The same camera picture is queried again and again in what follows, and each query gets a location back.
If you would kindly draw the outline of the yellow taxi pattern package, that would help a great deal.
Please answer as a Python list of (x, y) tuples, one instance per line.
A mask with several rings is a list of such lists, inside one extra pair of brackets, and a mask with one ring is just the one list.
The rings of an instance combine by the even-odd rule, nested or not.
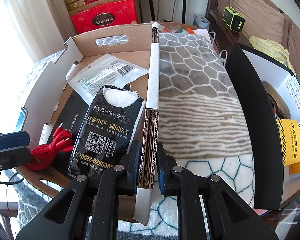
[(300, 129), (296, 120), (277, 119), (283, 165), (289, 166), (300, 161)]

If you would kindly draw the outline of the black white storage box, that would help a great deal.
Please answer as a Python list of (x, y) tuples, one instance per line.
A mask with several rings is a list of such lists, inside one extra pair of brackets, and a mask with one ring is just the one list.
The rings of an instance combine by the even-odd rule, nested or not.
[(277, 90), (291, 119), (300, 122), (300, 104), (286, 89), (294, 74), (272, 57), (240, 43), (233, 46), (225, 68), (242, 106), (253, 150), (254, 207), (278, 210), (300, 192), (300, 177), (290, 178), (283, 165), (279, 128), (263, 83)]

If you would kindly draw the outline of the dark grey pouch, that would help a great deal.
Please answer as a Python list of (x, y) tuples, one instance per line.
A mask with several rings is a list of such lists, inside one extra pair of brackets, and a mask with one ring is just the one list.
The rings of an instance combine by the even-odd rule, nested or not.
[[(53, 141), (53, 133), (60, 124), (63, 124), (62, 129), (67, 129), (71, 132), (72, 143), (74, 144), (83, 119), (87, 113), (88, 107), (88, 104), (77, 94), (75, 90), (73, 90), (56, 120), (47, 143), (49, 144)], [(71, 153), (71, 151), (57, 153), (54, 161), (51, 164), (55, 170), (70, 180), (72, 180), (72, 176), (68, 175), (68, 168)]]

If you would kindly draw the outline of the white plastic packet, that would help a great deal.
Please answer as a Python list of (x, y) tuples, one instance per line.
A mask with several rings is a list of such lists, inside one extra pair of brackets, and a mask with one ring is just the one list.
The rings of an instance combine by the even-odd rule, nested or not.
[(148, 72), (146, 68), (106, 54), (78, 72), (68, 84), (89, 103), (102, 86), (123, 88)]

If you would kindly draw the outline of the cardboard tray box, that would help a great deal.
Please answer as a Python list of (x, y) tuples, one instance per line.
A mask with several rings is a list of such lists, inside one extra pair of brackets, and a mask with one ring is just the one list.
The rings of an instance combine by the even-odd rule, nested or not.
[(98, 92), (116, 91), (130, 85), (143, 98), (139, 122), (129, 133), (123, 126), (130, 120), (123, 111), (97, 105), (87, 121), (97, 127), (88, 142), (96, 154), (107, 151), (104, 136), (123, 135), (128, 141), (141, 139), (137, 172), (134, 219), (147, 224), (156, 171), (159, 124), (159, 30), (158, 24), (116, 25), (69, 38), (55, 61), (49, 61), (30, 82), (24, 100), (27, 116), (23, 129), (30, 135), (30, 148), (40, 141), (46, 124), (56, 124), (66, 101), (76, 92), (90, 105)]

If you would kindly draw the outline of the yellow checked cloth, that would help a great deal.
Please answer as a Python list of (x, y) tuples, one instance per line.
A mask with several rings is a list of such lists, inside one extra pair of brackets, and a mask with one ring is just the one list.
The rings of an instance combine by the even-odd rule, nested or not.
[(290, 59), (289, 52), (287, 49), (283, 47), (282, 44), (269, 39), (264, 40), (256, 36), (250, 36), (249, 42), (254, 49), (279, 61), (279, 63), (286, 66), (288, 69), (290, 69), (293, 72), (294, 75), (296, 75), (296, 72), (289, 60)]

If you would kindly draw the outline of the black tissue pack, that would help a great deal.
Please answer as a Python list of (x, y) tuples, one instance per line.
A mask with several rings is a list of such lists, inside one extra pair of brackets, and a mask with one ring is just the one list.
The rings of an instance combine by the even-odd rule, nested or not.
[(69, 161), (68, 175), (101, 175), (129, 153), (146, 101), (112, 85), (99, 89), (79, 129)]

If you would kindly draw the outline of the green portable radio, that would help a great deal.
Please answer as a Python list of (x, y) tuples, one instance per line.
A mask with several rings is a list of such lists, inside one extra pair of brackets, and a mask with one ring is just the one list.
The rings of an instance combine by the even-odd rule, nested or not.
[(223, 21), (226, 25), (237, 33), (241, 33), (245, 24), (245, 18), (237, 12), (233, 7), (227, 6), (224, 8)]

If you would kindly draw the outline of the brown sofa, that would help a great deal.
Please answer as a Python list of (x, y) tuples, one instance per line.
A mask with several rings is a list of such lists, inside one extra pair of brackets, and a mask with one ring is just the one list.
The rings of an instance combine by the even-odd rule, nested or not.
[[(245, 18), (241, 33), (235, 32), (223, 20), (225, 7), (231, 6)], [(206, 17), (215, 31), (223, 32), (217, 39), (221, 49), (232, 49), (237, 42), (250, 45), (255, 36), (275, 41), (289, 52), (289, 61), (300, 83), (300, 29), (293, 20), (270, 0), (209, 0)]]

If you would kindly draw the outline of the grey patterned blanket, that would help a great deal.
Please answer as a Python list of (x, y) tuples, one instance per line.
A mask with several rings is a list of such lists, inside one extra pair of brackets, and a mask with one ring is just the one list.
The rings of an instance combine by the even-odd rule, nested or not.
[(221, 58), (202, 36), (161, 33), (159, 135), (193, 174), (226, 181), (248, 204), (254, 160), (242, 107)]

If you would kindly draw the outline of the olive glasses case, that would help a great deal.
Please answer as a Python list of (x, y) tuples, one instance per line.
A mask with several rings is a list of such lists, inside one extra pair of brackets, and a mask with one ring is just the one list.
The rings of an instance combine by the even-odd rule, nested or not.
[(279, 95), (277, 90), (267, 81), (263, 81), (263, 86), (268, 93), (268, 96), (270, 98), (270, 101), (274, 104), (276, 107), (276, 114), (281, 114), (281, 116), (284, 119), (290, 118), (290, 110), (283, 100), (283, 98)]

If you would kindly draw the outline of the blue grey small box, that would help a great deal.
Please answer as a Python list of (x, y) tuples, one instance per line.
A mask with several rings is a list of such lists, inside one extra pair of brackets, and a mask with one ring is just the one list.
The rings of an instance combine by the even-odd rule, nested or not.
[(210, 21), (202, 14), (194, 14), (193, 25), (198, 26), (201, 29), (209, 29)]

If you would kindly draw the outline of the cluttered cardboard box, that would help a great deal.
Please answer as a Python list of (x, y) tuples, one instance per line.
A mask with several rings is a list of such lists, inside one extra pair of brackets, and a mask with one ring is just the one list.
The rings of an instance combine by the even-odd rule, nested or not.
[(158, 28), (161, 38), (169, 41), (206, 41), (212, 42), (212, 36), (207, 28), (200, 28), (194, 25), (174, 22), (158, 22)]

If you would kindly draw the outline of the red collection gift bag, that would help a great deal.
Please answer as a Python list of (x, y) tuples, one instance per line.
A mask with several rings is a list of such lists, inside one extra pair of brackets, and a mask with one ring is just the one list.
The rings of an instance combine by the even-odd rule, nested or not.
[(137, 22), (134, 0), (121, 0), (97, 5), (71, 16), (79, 34), (115, 25)]

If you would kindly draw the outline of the white curtain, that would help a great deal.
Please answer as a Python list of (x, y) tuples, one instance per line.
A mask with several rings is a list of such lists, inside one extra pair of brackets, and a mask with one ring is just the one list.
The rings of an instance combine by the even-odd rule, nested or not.
[(0, 78), (25, 80), (75, 33), (63, 0), (0, 0)]

